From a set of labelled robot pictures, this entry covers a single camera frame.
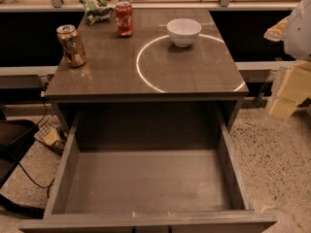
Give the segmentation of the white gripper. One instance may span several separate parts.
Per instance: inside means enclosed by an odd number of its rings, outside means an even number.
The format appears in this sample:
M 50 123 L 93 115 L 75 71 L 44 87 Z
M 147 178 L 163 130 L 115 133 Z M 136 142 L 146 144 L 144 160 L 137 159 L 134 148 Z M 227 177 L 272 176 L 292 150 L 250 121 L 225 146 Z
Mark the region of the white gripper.
M 311 98 L 311 0 L 301 0 L 290 17 L 268 28 L 263 37 L 272 42 L 284 40 L 285 53 L 304 60 L 282 68 L 273 82 L 267 115 L 284 120 Z

